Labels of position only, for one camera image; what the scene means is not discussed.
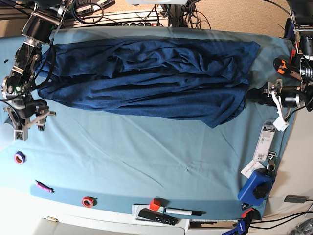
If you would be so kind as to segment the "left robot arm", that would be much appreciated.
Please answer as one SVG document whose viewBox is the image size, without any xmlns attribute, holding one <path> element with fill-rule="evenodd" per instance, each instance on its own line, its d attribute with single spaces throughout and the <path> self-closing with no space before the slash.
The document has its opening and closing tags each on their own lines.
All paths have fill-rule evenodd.
<svg viewBox="0 0 313 235">
<path fill-rule="evenodd" d="M 260 88 L 250 89 L 247 100 L 275 106 L 277 97 L 284 108 L 313 110 L 313 2 L 288 0 L 290 17 L 286 22 L 285 39 L 293 44 L 290 60 L 276 58 L 273 67 L 281 77 Z"/>
</svg>

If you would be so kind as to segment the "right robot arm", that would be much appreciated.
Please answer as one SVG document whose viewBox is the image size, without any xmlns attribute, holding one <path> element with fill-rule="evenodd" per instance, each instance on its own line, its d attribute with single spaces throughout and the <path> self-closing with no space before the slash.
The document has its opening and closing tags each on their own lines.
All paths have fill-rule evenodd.
<svg viewBox="0 0 313 235">
<path fill-rule="evenodd" d="M 43 130 L 46 117 L 52 114 L 48 104 L 42 99 L 34 100 L 31 92 L 38 87 L 35 70 L 43 64 L 42 45 L 49 46 L 55 59 L 53 39 L 71 5 L 70 0 L 37 0 L 24 25 L 22 35 L 26 40 L 17 50 L 10 74 L 1 86 L 1 101 L 7 105 L 5 111 L 19 135 L 25 134 L 32 125 Z"/>
</svg>

